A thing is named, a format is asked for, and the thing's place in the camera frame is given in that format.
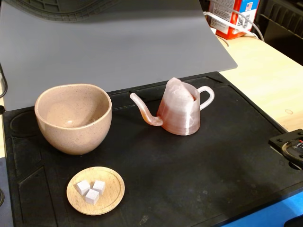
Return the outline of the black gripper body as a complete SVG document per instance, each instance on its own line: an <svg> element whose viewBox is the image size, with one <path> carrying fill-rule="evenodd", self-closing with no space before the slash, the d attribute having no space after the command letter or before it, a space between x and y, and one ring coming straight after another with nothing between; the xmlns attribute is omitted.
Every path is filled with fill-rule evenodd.
<svg viewBox="0 0 303 227"><path fill-rule="evenodd" d="M268 141L270 147L283 156L293 169L303 169L303 130L297 129Z"/></svg>

